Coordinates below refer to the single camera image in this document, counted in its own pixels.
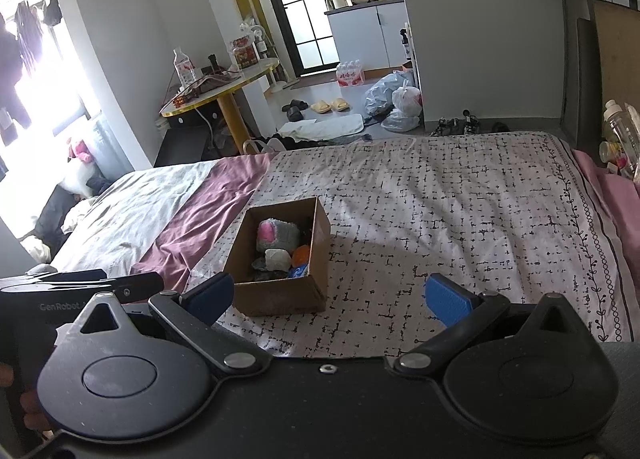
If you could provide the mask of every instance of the metal screw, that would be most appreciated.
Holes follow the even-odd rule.
[[[422,353],[409,353],[400,356],[400,365],[406,369],[426,369],[431,365],[431,358]]]
[[[225,358],[225,365],[239,371],[254,366],[255,356],[249,353],[233,353]]]
[[[326,365],[320,367],[320,372],[323,374],[335,374],[336,372],[338,372],[338,367],[327,363]]]

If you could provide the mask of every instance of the hanging clothes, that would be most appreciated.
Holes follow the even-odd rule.
[[[15,12],[15,23],[24,66],[29,76],[33,76],[42,60],[42,28],[36,8],[30,7],[27,2],[20,2]]]
[[[15,84],[21,78],[20,44],[15,36],[4,28],[4,17],[0,14],[0,138],[5,146],[18,137],[13,121],[6,121],[6,115],[15,119],[24,129],[31,126],[31,118],[15,92]]]
[[[49,0],[49,5],[45,5],[44,19],[42,21],[49,27],[57,26],[62,22],[62,11],[58,0]]]

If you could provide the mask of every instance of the blue gripper pad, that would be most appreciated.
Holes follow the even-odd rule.
[[[480,299],[455,282],[433,273],[424,283],[427,307],[446,325],[451,327],[480,305]]]
[[[234,288],[231,275],[218,273],[180,295],[180,305],[201,322],[212,326],[234,301]]]

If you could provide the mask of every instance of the orange ball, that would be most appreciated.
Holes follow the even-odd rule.
[[[291,266],[298,267],[299,265],[308,264],[310,255],[310,246],[300,246],[298,249],[296,249],[296,251],[293,252],[293,257],[291,258]]]

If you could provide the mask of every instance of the pink blanket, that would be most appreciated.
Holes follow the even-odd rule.
[[[131,274],[157,271],[166,289],[182,292],[189,274],[236,218],[269,168],[272,155],[220,160],[158,235]]]
[[[629,179],[598,168],[584,152],[574,150],[574,157],[616,225],[640,301],[640,187]]]

